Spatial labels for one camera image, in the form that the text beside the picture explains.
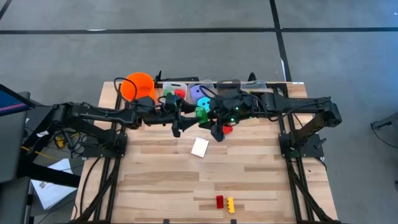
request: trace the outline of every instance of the red lego brick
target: red lego brick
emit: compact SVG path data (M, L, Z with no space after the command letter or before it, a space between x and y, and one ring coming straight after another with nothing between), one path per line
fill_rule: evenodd
M224 208L224 197L222 195L216 196L217 208Z
M223 126L223 133L224 134L229 134L233 131L233 128L231 126Z
M182 90L174 90L174 95L181 96L181 98L185 99L185 92Z

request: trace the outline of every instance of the purple object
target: purple object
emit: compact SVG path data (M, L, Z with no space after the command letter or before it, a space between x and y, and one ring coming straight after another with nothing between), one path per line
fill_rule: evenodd
M205 97L204 94L200 91L199 86L201 85L195 85L189 90L191 93L192 102L194 104L196 104L200 98Z

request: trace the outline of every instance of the sticker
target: sticker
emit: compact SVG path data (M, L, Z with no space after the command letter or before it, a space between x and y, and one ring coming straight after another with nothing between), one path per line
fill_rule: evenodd
M48 131L42 131L41 133L37 133L36 135L37 135L37 137L41 138L41 137L46 136L48 134L49 134Z

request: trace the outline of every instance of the green block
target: green block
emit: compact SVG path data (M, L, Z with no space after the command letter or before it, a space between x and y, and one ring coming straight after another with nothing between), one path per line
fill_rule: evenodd
M169 94L169 93L172 93L172 92L170 92L170 91L168 91L168 90L163 90L163 95L164 95L164 96L167 96L167 94Z
M208 121L207 113L205 108L198 106L195 108L196 117L199 119L199 124L203 124Z

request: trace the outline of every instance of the orange cup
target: orange cup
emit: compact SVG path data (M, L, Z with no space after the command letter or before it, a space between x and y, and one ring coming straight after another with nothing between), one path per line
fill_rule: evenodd
M132 101L137 90L136 99L144 96L150 96L155 101L155 86L150 75L143 72L136 72L130 74L127 79L134 82L134 84L137 86L137 89L131 82L124 80L120 87L120 92L125 99Z

